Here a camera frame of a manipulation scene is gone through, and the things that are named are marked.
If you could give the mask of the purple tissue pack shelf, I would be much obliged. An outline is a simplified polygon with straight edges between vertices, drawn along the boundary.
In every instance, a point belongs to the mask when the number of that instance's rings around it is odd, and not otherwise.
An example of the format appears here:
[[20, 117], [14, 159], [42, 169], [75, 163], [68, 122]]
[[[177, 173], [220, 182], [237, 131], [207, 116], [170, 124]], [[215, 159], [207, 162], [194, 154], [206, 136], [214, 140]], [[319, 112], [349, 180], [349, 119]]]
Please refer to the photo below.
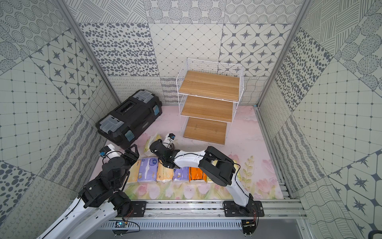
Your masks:
[[138, 183], [155, 183], [157, 181], [158, 159], [147, 157], [140, 160]]
[[189, 167], [183, 167], [179, 169], [174, 169], [173, 181], [174, 182], [189, 182]]

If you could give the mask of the orange tissue pack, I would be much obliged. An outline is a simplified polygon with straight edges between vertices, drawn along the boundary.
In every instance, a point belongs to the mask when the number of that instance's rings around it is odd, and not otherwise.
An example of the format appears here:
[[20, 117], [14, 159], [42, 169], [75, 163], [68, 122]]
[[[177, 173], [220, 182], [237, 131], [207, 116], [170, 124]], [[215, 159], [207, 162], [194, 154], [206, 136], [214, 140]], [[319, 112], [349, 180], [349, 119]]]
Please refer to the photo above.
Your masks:
[[190, 183], [206, 183], [207, 176], [199, 168], [189, 168], [189, 182]]

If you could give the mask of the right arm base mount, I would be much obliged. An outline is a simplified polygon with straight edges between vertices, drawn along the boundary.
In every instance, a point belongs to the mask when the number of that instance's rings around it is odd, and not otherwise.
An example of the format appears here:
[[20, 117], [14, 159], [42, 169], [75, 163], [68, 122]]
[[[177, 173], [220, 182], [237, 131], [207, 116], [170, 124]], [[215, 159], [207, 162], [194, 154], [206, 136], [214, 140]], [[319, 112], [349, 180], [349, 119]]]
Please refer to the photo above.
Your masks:
[[223, 210], [226, 217], [264, 217], [264, 208], [261, 201], [249, 200], [246, 206], [239, 206], [234, 201], [223, 201]]

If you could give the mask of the yellow tissue pack top shelf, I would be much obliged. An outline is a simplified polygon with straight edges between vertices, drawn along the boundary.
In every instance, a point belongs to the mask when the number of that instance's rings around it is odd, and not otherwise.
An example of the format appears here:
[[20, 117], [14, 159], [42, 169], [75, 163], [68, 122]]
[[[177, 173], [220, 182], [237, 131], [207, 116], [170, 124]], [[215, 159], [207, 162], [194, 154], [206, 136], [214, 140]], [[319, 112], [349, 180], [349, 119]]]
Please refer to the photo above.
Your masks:
[[136, 183], [138, 181], [140, 165], [141, 165], [141, 160], [137, 160], [137, 162], [133, 166], [131, 166], [129, 170], [130, 175], [127, 180], [127, 184]]

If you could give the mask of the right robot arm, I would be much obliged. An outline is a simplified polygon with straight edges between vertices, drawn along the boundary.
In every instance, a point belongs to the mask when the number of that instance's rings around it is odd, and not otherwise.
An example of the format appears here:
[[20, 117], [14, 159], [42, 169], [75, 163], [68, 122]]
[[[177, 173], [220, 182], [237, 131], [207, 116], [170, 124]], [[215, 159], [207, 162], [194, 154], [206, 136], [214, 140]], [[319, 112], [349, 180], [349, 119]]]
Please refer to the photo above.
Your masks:
[[226, 187], [234, 203], [240, 207], [246, 207], [249, 200], [253, 199], [237, 178], [240, 165], [213, 146], [204, 151], [185, 152], [175, 149], [172, 143], [159, 139], [149, 149], [167, 168], [199, 168], [215, 184]]

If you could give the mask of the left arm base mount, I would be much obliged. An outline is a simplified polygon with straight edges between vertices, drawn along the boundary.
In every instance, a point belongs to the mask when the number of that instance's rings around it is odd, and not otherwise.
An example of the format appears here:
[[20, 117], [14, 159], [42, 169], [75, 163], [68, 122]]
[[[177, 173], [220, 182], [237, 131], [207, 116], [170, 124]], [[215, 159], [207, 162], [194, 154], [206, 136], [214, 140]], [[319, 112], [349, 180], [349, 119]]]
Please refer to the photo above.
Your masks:
[[146, 211], [147, 201], [131, 201], [125, 218], [143, 218]]

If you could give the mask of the yellow tissue pack shelf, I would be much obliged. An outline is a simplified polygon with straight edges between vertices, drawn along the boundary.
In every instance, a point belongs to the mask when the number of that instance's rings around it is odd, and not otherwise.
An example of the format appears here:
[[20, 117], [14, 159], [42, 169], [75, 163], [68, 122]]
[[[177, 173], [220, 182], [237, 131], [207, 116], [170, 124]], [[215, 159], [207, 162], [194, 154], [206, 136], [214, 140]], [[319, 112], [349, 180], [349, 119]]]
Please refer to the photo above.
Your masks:
[[167, 183], [173, 180], [174, 169], [164, 167], [162, 164], [158, 165], [157, 182]]
[[131, 166], [129, 170], [130, 175], [127, 180], [127, 184], [136, 183], [138, 181], [140, 165], [141, 165], [141, 160], [137, 160], [137, 162], [133, 166]]

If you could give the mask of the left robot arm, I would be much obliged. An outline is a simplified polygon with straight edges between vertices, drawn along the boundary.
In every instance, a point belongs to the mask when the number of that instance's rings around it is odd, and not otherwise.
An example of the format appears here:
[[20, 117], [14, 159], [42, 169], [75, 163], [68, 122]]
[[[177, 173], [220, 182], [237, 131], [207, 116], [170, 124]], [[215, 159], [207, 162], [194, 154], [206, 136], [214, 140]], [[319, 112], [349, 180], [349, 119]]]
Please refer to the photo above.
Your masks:
[[139, 159], [137, 146], [120, 152], [110, 144], [100, 155], [108, 160], [101, 172], [83, 186], [69, 208], [39, 238], [85, 239], [105, 222], [132, 215], [133, 204], [122, 188]]

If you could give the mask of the purple tissue pack top shelf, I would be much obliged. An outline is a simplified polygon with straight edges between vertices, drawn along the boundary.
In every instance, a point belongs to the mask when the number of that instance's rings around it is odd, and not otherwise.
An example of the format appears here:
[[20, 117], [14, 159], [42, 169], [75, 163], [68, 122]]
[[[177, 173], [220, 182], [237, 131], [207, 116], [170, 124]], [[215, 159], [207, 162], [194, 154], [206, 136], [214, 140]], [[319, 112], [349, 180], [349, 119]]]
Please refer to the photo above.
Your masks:
[[158, 159], [147, 157], [140, 160], [138, 183], [155, 183], [157, 181]]

